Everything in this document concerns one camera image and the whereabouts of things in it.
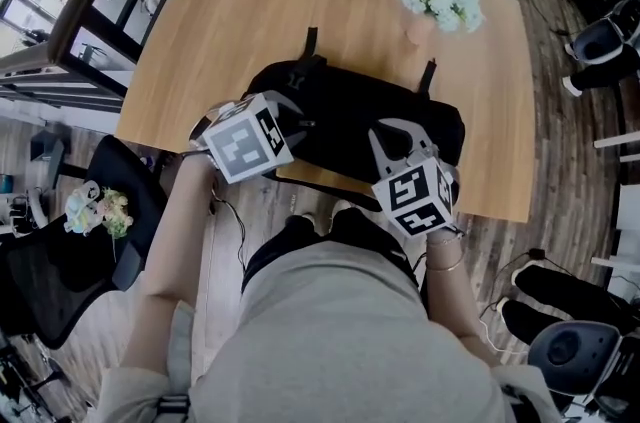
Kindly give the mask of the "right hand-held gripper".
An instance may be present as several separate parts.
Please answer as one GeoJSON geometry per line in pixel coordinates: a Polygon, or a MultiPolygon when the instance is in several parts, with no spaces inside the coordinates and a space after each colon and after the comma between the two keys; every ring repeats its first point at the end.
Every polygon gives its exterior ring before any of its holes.
{"type": "Polygon", "coordinates": [[[388,118],[387,125],[368,131],[380,175],[372,191],[383,213],[408,238],[451,227],[454,177],[440,162],[425,129],[399,118],[388,118]],[[406,157],[408,135],[411,153],[406,157]]]}

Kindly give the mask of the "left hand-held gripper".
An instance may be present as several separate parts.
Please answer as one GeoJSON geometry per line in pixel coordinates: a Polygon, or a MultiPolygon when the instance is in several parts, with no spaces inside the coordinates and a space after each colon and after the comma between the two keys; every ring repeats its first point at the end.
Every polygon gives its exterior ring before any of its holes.
{"type": "Polygon", "coordinates": [[[276,121],[281,110],[304,115],[280,93],[273,93],[272,100],[258,93],[218,105],[197,122],[189,141],[211,155],[229,184],[262,175],[293,162],[295,148],[306,138],[305,131],[283,135],[276,121]]]}

